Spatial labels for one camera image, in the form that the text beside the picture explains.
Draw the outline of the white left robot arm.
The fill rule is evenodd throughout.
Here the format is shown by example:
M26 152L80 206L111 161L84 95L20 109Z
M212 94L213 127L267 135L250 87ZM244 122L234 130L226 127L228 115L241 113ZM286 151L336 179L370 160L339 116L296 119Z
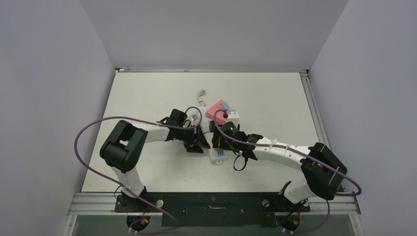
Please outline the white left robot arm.
M197 107L194 109L195 115L173 109L168 117L156 123L146 121L144 125L133 125L122 118L102 145L99 155L116 173L123 194L128 196L127 205L133 211L141 211L147 204L142 195L146 187L136 169L145 144L177 140L183 142L189 153L210 149L201 127L202 112Z

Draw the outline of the white power strip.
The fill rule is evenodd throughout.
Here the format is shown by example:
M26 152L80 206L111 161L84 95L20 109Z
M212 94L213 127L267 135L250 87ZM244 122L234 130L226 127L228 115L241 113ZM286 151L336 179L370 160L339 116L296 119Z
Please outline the white power strip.
M213 132L211 132L209 129L209 123L210 123L209 119L207 118L203 119L203 121L201 122L201 128L202 128L203 136L210 146L210 148L208 149L209 160L212 165L219 166L219 165L222 165L223 162L225 162L228 159L228 155L225 150L213 146L212 144Z

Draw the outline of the yellow cube socket adapter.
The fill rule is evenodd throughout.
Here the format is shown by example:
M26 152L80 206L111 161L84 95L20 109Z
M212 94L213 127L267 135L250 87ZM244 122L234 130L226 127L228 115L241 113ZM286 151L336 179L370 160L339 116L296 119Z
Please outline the yellow cube socket adapter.
M218 149L225 149L227 147L227 145L224 143L224 139L223 138L219 138L216 141L216 144L217 144L217 148Z

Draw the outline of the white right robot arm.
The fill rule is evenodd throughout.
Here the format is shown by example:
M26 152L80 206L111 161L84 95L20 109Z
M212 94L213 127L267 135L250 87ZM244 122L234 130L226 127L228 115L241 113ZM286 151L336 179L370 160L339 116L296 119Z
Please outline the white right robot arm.
M209 129L213 133L214 148L231 150L241 155L245 161L270 161L303 173L303 179L288 180L279 192L278 204L283 210L291 210L313 196L325 200L334 199L343 177L323 164L344 175L348 172L345 165L323 143L313 146L288 145L259 134L245 134L231 121L218 127L211 121Z

